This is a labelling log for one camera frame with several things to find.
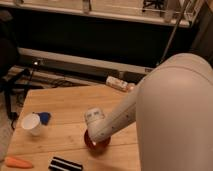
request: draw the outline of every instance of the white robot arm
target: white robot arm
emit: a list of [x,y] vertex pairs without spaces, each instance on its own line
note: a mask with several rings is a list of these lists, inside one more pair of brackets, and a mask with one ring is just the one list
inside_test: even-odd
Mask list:
[[85,119],[94,142],[136,120],[143,171],[213,170],[213,71],[199,56],[169,58],[107,117],[91,109]]

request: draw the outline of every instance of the white paper cup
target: white paper cup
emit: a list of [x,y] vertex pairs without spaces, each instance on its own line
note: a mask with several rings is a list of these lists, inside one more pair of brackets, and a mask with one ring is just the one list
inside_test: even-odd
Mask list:
[[41,121],[37,114],[31,113],[26,115],[21,121],[21,127],[34,136],[41,133]]

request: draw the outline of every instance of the carrot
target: carrot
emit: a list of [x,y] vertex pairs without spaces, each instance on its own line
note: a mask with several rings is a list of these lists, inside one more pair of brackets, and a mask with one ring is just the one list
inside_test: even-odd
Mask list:
[[12,156],[6,157],[4,163],[8,167],[16,167],[16,168],[23,168],[23,169],[33,168],[32,163],[17,157],[12,157]]

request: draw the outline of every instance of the shelf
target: shelf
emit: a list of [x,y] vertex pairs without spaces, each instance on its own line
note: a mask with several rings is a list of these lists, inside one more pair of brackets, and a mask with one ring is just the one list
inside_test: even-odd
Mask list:
[[[0,6],[37,11],[48,11],[87,17],[98,17],[130,22],[141,22],[157,25],[173,26],[176,19],[167,23],[162,15],[156,11],[142,12],[141,0],[91,0],[92,10],[83,12],[82,0],[24,0],[24,3],[15,4],[12,0],[0,0]],[[180,27],[190,27],[190,22],[183,19]]]

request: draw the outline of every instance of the wooden table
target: wooden table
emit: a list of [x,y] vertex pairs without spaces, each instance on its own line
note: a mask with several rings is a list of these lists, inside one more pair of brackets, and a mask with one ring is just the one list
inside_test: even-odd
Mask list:
[[[36,171],[46,171],[53,156],[84,166],[85,171],[139,171],[135,123],[112,136],[105,153],[94,155],[86,147],[84,113],[100,107],[108,114],[126,94],[105,85],[31,90],[13,134],[8,156],[31,161]],[[41,136],[33,137],[20,127],[31,112],[50,112],[51,120]],[[21,170],[2,166],[2,171]]]

